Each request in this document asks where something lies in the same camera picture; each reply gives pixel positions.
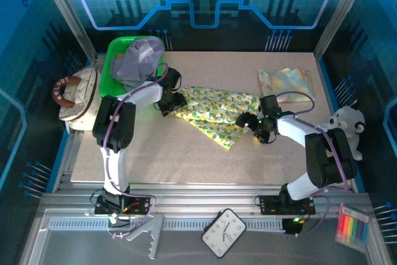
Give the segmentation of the lemon print skirt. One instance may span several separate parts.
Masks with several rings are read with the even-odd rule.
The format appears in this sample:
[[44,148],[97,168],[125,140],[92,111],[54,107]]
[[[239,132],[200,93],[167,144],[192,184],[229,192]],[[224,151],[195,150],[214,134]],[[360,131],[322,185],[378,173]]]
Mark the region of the lemon print skirt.
[[237,118],[245,112],[256,115],[259,109],[259,96],[246,92],[184,86],[181,94],[187,104],[174,111],[174,115],[226,150],[248,131],[247,127],[235,124]]

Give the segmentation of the aluminium frame rail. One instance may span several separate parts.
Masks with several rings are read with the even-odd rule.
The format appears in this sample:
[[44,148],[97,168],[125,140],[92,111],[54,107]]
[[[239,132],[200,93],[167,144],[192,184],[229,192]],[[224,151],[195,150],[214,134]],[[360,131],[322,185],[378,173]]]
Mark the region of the aluminium frame rail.
[[[38,211],[53,210],[62,214],[93,215],[96,199],[92,193],[98,183],[62,182],[56,193],[42,195]],[[242,217],[259,216],[257,195],[278,195],[279,186],[243,184],[131,184],[132,194],[156,198],[154,213],[167,217],[205,217],[231,208]],[[327,212],[335,217],[340,204],[347,204],[366,212],[372,211],[368,194],[330,189],[314,199],[316,214]]]

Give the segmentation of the grey plush toy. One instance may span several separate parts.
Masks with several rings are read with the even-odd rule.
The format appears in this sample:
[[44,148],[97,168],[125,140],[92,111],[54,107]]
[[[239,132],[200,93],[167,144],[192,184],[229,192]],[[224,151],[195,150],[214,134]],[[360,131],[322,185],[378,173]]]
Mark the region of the grey plush toy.
[[326,122],[321,124],[321,128],[326,130],[342,129],[349,143],[353,159],[356,161],[362,160],[363,156],[357,147],[360,134],[365,130],[365,118],[360,110],[355,109],[352,105],[341,107]]

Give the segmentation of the green plastic basket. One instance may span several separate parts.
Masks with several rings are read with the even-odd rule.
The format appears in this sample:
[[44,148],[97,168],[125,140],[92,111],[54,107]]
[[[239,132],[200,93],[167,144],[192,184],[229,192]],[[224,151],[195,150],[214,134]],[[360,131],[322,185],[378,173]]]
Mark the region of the green plastic basket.
[[146,38],[150,36],[136,36],[136,37],[119,37],[114,39],[108,46],[107,53],[105,56],[105,63],[102,70],[102,78],[100,81],[100,94],[101,96],[119,96],[127,93],[128,91],[122,86],[121,83],[117,82],[110,75],[110,67],[114,59],[121,58],[126,52],[127,48],[131,43],[139,38]]

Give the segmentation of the black box with LED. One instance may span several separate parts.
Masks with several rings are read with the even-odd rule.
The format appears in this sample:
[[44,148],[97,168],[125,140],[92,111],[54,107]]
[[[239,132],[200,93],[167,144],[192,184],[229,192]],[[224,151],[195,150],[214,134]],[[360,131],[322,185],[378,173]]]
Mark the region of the black box with LED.
[[305,223],[304,218],[300,218],[300,217],[285,218],[282,220],[282,229],[285,231],[285,234],[287,235],[297,236],[301,233],[304,223]]

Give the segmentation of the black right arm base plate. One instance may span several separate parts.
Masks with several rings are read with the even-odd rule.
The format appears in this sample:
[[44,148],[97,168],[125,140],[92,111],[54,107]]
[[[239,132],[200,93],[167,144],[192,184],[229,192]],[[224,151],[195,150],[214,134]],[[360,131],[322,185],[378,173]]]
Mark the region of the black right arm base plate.
[[314,215],[316,209],[313,200],[281,199],[278,195],[257,195],[254,203],[262,215]]

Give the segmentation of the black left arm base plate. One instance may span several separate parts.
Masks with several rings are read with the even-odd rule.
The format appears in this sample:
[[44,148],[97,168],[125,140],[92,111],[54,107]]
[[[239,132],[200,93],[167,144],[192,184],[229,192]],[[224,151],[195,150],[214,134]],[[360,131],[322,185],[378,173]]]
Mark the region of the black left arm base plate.
[[99,195],[95,203],[96,215],[146,215],[151,207],[149,197]]

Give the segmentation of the lavender skirt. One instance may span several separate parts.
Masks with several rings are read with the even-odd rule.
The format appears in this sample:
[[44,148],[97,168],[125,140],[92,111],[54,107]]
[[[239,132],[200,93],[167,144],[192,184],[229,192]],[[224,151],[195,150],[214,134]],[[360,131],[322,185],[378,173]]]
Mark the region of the lavender skirt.
[[114,59],[110,75],[127,91],[138,88],[155,75],[164,50],[157,37],[139,38],[131,43],[121,58]]

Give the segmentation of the white analogue clock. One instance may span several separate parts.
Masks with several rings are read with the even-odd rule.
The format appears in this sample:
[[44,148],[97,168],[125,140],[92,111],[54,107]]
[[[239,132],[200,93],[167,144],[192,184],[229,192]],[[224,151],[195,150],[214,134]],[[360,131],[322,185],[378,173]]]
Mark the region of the white analogue clock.
[[204,245],[218,258],[223,258],[247,229],[246,223],[231,209],[224,209],[202,234]]

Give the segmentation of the grey toothed bracket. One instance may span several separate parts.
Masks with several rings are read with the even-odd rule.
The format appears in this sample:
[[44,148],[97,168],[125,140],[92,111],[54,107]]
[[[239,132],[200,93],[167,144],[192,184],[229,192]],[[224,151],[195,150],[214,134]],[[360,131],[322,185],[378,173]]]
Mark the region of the grey toothed bracket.
[[142,233],[149,233],[151,236],[151,246],[149,248],[148,257],[152,260],[156,259],[157,250],[159,246],[159,240],[161,237],[161,232],[163,230],[164,215],[157,214],[151,220],[136,228],[130,234],[128,234],[125,239],[127,241],[132,241],[138,238]]

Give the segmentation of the pastel floral skirt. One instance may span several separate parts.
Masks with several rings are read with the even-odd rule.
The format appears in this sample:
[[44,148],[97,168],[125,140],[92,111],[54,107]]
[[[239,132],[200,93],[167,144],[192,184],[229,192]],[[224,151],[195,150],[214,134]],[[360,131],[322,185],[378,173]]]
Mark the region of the pastel floral skirt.
[[282,70],[259,69],[257,71],[263,96],[278,95],[279,103],[308,102],[305,93],[315,100],[311,73],[301,68],[284,68]]

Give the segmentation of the aluminium frame post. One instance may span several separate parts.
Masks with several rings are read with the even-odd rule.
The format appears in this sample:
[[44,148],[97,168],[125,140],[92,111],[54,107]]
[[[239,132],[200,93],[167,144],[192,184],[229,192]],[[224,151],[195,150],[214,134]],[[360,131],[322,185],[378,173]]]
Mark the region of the aluminium frame post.
[[314,49],[314,58],[317,62],[322,59],[325,51],[332,42],[336,32],[340,28],[343,20],[347,13],[351,10],[355,0],[340,0],[334,13],[332,14],[327,26],[325,27],[323,34],[321,35],[317,46]]
[[90,62],[95,62],[97,58],[97,52],[70,1],[54,0],[54,2],[58,10],[61,12],[61,15],[65,19],[69,29],[72,31],[80,47],[85,53],[87,59]]

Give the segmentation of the pack of coloured markers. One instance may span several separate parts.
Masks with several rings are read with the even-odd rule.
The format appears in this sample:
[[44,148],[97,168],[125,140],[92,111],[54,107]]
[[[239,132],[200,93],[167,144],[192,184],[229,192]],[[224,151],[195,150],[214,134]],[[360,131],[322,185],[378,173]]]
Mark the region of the pack of coloured markers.
[[368,212],[341,204],[335,241],[361,253],[366,252],[370,219],[371,216]]

